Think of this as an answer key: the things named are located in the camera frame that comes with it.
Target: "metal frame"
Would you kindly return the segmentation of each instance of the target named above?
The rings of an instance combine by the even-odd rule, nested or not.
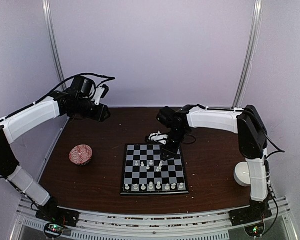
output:
[[[297,240],[298,236],[293,227],[293,216],[286,198],[281,197],[276,201],[279,206],[279,217],[285,220],[289,239]],[[269,205],[272,217],[267,220],[272,220],[277,214],[277,208],[272,200]],[[230,210],[232,209],[161,215],[112,214],[77,210],[80,212],[77,227],[69,227],[64,233],[64,237],[75,240],[103,238],[108,240],[163,240],[167,238],[194,240],[213,235],[229,236],[228,231],[244,227],[243,225],[232,226],[229,217]],[[31,201],[23,198],[18,206],[17,220],[10,240],[19,240],[22,226],[42,231],[46,223],[36,218],[36,212],[31,209]]]
[[[50,37],[50,44],[51,44],[51,48],[52,48],[54,65],[55,65],[55,69],[56,69],[56,73],[58,75],[59,81],[61,83],[65,79],[65,77],[64,77],[63,70],[62,70],[59,52],[58,52],[58,48],[57,48],[55,30],[54,30],[51,9],[50,9],[50,0],[42,0],[42,4],[43,4],[43,12],[44,12],[44,17],[45,17],[45,22],[46,22],[48,32],[49,32],[49,37]],[[62,84],[61,88],[62,88],[62,91],[66,90],[66,88],[67,88],[66,84],[65,83]]]
[[[262,8],[263,8],[263,0],[255,0],[248,48],[245,55],[239,86],[232,104],[233,108],[237,108],[241,105],[241,101],[243,100],[243,97],[245,95],[245,90],[246,90],[248,78],[251,71],[251,61],[256,49],[256,42],[258,39]]]

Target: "brown tabletop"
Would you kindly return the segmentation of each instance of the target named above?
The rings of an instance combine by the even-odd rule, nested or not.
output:
[[[40,184],[61,207],[117,214],[178,214],[247,206],[250,188],[234,180],[238,136],[196,128],[197,141],[182,145],[190,194],[120,196],[126,144],[144,143],[146,135],[167,132],[157,108],[113,108],[105,122],[74,120],[66,126],[46,166]],[[69,153],[76,145],[93,150],[92,161],[76,166]]]

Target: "white object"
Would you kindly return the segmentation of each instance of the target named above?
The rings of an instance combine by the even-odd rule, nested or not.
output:
[[[196,106],[189,111],[186,117],[191,128],[220,129],[238,134],[237,116],[242,114],[241,111],[241,108],[229,111],[211,110],[208,106],[206,109],[202,109]]]
[[[104,94],[104,91],[106,89],[103,88],[102,86],[99,86],[96,90],[95,90],[95,94],[94,94],[94,97],[92,99],[92,101],[94,101],[94,104],[95,105],[99,105],[100,104],[100,100],[101,100],[101,97],[102,97],[102,94]]]
[[[22,193],[31,197],[37,204],[44,206],[50,199],[49,193],[37,183],[33,177],[21,166],[17,166],[14,173],[8,177]]]
[[[158,182],[156,183],[156,189],[161,189],[161,182],[158,181]]]
[[[48,96],[38,104],[2,121],[0,126],[4,126],[4,135],[6,136],[8,143],[11,145],[26,132],[59,116],[60,111],[58,102]]]
[[[149,189],[150,189],[150,190],[154,189],[154,183],[153,183],[152,181],[149,182]]]
[[[242,187],[251,185],[248,163],[243,161],[238,163],[234,169],[234,179]]]
[[[150,141],[161,143],[163,145],[167,144],[168,135],[162,134],[160,131],[157,133],[151,133],[148,138]]]
[[[251,199],[257,202],[263,202],[268,196],[267,171],[265,159],[267,149],[263,151],[262,158],[245,159],[248,163],[250,181],[251,181]]]

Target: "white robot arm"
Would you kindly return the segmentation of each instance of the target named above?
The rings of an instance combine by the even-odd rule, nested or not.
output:
[[[171,131],[167,134],[152,133],[146,137],[150,142],[162,144],[161,155],[165,160],[172,158],[178,151],[192,128],[210,128],[238,134],[239,151],[244,156],[251,181],[250,207],[240,216],[235,212],[233,225],[269,217],[269,177],[267,161],[267,130],[257,109],[248,105],[245,108],[211,108],[202,105],[186,105],[174,111],[164,107],[159,111],[157,120]]]
[[[73,79],[73,82],[64,92],[52,90],[38,102],[0,119],[1,178],[6,179],[20,193],[32,200],[39,208],[40,211],[37,215],[41,215],[41,218],[54,222],[62,218],[63,222],[63,217],[70,219],[71,216],[71,220],[67,221],[68,226],[75,226],[76,222],[73,218],[78,219],[79,213],[74,211],[62,212],[58,208],[58,201],[20,166],[10,145],[31,129],[65,114],[69,117],[80,114],[82,117],[98,122],[103,122],[109,118],[111,115],[108,107],[100,104],[101,98],[109,91],[108,86],[105,84],[96,86],[94,81],[84,77],[84,75],[90,74],[83,73],[68,78],[68,80]],[[103,82],[115,79],[114,77],[99,75],[97,77],[107,78]]]

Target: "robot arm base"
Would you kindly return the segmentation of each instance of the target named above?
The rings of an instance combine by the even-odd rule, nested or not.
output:
[[[268,204],[268,198],[263,202],[250,200],[250,206],[231,210],[229,217],[232,226],[246,225],[253,222],[258,222],[262,218],[270,218],[272,212]]]

